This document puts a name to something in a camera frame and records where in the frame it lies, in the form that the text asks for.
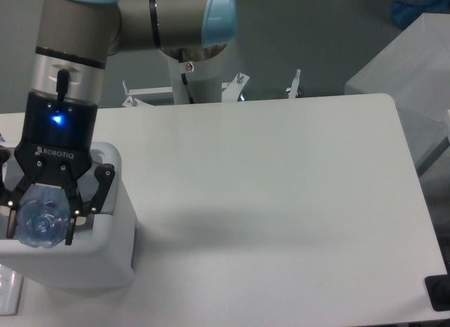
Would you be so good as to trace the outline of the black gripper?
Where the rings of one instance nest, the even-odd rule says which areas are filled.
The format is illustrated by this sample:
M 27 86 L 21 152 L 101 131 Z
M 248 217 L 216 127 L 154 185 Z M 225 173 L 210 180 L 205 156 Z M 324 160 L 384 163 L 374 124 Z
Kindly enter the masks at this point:
M 98 106 L 58 101 L 54 96 L 30 92 L 22 137 L 15 158 L 24 176 L 11 191 L 1 179 L 1 205 L 9 209 L 6 237 L 13 238 L 20 200 L 32 183 L 62 186 L 70 206 L 65 244 L 72 245 L 79 217 L 98 214 L 115 177 L 112 164 L 93 163 L 90 155 Z M 98 187 L 83 201 L 77 180 L 89 169 Z

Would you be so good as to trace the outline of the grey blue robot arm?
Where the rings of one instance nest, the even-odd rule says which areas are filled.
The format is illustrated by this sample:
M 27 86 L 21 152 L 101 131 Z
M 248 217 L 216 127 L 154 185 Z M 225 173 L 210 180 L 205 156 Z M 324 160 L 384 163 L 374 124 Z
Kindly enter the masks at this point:
M 1 187 L 6 237 L 70 245 L 77 220 L 103 210 L 115 167 L 90 150 L 110 55 L 210 49 L 236 31 L 236 0 L 44 0 L 22 135 L 1 147 L 1 166 L 22 172 Z

